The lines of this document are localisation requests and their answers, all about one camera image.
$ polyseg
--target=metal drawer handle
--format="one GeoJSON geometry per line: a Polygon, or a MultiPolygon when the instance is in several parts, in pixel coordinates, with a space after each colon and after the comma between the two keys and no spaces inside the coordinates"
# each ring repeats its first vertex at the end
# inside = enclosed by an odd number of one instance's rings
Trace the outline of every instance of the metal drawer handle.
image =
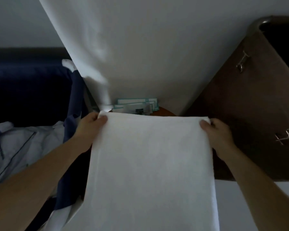
{"type": "Polygon", "coordinates": [[[236,67],[239,69],[240,73],[242,73],[244,70],[243,64],[246,62],[246,60],[248,58],[250,58],[250,56],[244,50],[243,50],[243,54],[244,54],[244,56],[239,61],[239,63],[236,65],[236,67]]]}
{"type": "Polygon", "coordinates": [[[288,140],[289,139],[289,129],[286,129],[286,134],[287,134],[287,137],[285,137],[285,138],[278,138],[278,136],[275,135],[275,137],[277,138],[277,140],[275,140],[275,141],[279,141],[281,143],[281,145],[284,145],[282,140],[288,140]]]}

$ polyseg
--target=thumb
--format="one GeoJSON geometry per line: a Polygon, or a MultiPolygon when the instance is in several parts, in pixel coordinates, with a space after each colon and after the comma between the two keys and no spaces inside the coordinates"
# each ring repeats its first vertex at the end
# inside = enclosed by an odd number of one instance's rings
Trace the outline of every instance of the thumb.
{"type": "Polygon", "coordinates": [[[205,120],[201,120],[199,122],[199,125],[201,127],[201,129],[203,129],[207,134],[212,132],[214,130],[214,127],[212,127],[208,122],[206,122],[205,120]]]}
{"type": "Polygon", "coordinates": [[[100,118],[98,118],[95,122],[93,122],[93,124],[97,127],[97,128],[101,128],[103,127],[103,125],[108,121],[108,117],[107,116],[101,116],[100,118]]]}

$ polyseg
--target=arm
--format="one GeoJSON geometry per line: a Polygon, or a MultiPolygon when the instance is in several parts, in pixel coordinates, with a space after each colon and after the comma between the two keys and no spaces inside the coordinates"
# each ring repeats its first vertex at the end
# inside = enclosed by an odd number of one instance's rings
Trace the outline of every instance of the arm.
{"type": "Polygon", "coordinates": [[[234,144],[229,127],[218,119],[200,122],[211,147],[236,179],[259,231],[289,230],[289,197],[234,144]]]}
{"type": "Polygon", "coordinates": [[[96,138],[107,117],[90,113],[66,143],[0,184],[0,231],[23,231],[34,219],[60,178],[96,138]]]}

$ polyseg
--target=brown wooden cabinet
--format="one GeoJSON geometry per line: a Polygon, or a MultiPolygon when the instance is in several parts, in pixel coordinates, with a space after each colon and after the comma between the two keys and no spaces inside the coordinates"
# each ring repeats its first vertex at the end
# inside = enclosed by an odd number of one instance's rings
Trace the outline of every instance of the brown wooden cabinet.
{"type": "MultiPolygon", "coordinates": [[[[289,17],[253,23],[185,116],[221,119],[271,178],[289,180],[289,17]],[[276,135],[288,139],[277,141],[276,135]]],[[[233,179],[216,156],[214,171],[216,179],[233,179]]]]}

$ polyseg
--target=white towel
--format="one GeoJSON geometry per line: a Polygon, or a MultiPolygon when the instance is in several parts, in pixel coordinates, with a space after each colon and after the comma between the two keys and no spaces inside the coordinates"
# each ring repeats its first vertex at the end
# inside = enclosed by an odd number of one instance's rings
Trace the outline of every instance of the white towel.
{"type": "Polygon", "coordinates": [[[100,115],[79,230],[219,230],[208,118],[100,115]]]}

